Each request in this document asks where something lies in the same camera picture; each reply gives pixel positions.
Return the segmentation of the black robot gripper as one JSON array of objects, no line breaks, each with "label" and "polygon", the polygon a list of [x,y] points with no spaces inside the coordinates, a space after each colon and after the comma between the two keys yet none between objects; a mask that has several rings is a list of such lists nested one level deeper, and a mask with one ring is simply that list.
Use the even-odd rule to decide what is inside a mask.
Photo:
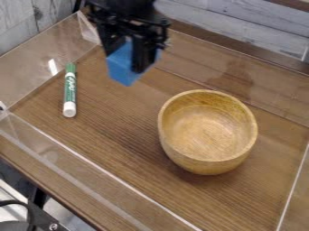
[{"label": "black robot gripper", "polygon": [[132,37],[130,69],[143,73],[155,63],[156,48],[167,46],[168,19],[155,10],[156,0],[86,0],[88,19],[109,56]]}]

